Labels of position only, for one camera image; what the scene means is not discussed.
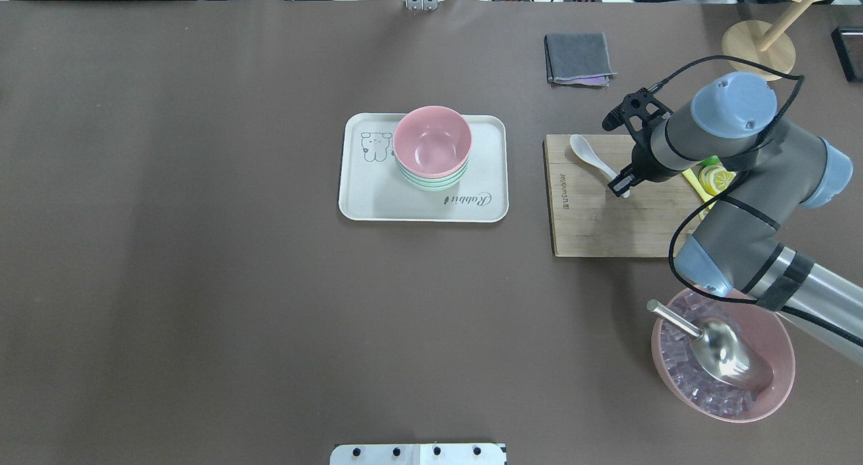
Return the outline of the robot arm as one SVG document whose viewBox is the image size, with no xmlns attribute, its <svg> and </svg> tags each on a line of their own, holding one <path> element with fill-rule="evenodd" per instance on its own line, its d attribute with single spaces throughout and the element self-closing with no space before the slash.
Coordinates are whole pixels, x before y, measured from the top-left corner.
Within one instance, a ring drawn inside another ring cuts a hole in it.
<svg viewBox="0 0 863 465">
<path fill-rule="evenodd" d="M 608 189 L 620 197 L 639 183 L 664 182 L 715 156 L 734 179 L 669 262 L 714 299 L 742 293 L 857 363 L 861 288 L 783 245 L 777 231 L 795 209 L 814 209 L 841 193 L 853 162 L 823 137 L 785 120 L 765 79 L 736 71 L 701 88 L 677 112 L 655 104 L 654 90 L 626 96 L 604 119 L 626 126 L 631 161 Z"/>
</svg>

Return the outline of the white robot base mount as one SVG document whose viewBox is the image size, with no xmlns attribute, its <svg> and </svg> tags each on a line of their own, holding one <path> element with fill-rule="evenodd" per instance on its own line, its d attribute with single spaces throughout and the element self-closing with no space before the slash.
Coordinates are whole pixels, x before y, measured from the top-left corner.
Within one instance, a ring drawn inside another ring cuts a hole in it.
<svg viewBox="0 0 863 465">
<path fill-rule="evenodd" d="M 508 464 L 500 443 L 342 444 L 330 464 Z"/>
</svg>

